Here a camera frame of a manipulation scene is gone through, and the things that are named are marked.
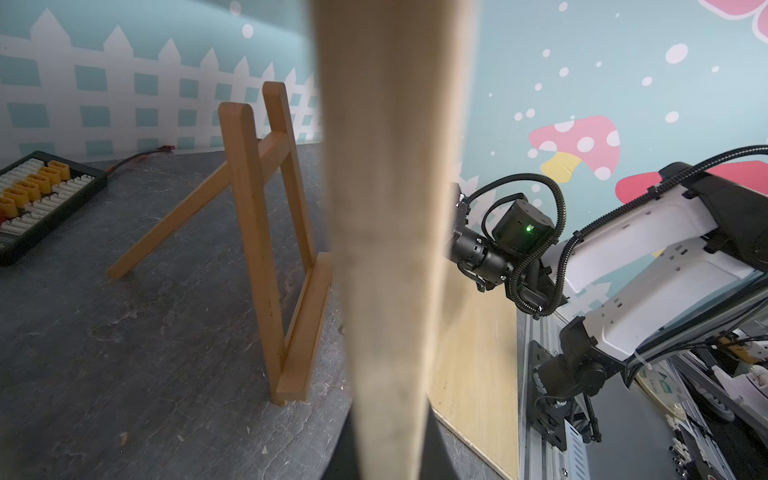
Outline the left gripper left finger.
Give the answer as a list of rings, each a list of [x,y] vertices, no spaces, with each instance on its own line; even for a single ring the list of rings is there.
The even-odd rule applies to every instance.
[[[326,466],[322,480],[359,480],[360,472],[356,451],[353,409],[348,411],[334,451]]]

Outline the wooden easel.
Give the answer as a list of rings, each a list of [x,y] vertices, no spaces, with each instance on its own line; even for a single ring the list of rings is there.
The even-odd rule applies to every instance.
[[[332,283],[332,256],[316,250],[294,138],[289,99],[282,82],[262,86],[270,133],[259,139],[250,105],[223,102],[218,109],[225,162],[179,205],[112,264],[107,274],[120,279],[166,238],[226,188],[234,204],[244,244],[267,379],[275,404],[305,401]],[[268,224],[265,185],[279,172],[305,272],[291,324],[283,325]]]

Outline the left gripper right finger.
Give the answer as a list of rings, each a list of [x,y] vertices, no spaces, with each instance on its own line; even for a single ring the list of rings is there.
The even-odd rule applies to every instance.
[[[426,426],[419,479],[459,479],[440,433],[439,422],[437,421],[430,403],[427,403]]]

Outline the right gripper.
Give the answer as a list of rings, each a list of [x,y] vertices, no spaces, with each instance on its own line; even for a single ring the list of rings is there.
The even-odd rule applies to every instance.
[[[457,183],[454,190],[454,221],[448,243],[448,258],[472,280],[479,291],[490,291],[510,276],[506,254],[488,238],[468,226],[470,206]]]

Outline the plywood board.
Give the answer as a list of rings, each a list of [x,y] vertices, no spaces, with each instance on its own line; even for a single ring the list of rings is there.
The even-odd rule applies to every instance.
[[[422,470],[472,1],[315,1],[328,228],[362,479]]]
[[[446,271],[429,399],[439,421],[504,479],[519,477],[517,310]]]

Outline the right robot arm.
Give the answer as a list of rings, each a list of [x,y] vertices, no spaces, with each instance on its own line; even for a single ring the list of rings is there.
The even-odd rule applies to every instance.
[[[570,237],[558,184],[542,174],[516,174],[503,184],[546,186],[556,204],[550,218],[523,193],[501,198],[505,214],[493,229],[473,230],[473,197],[457,193],[450,260],[479,291],[502,287],[535,319],[553,314],[568,294],[653,254],[654,260],[598,309],[560,331],[557,354],[535,346],[527,414],[551,445],[564,448],[577,403],[589,440],[601,438],[591,405],[608,379],[630,383],[642,365],[707,345],[721,327],[767,305],[767,197],[715,174],[744,165],[763,145],[739,147],[695,165],[672,163],[660,181]]]

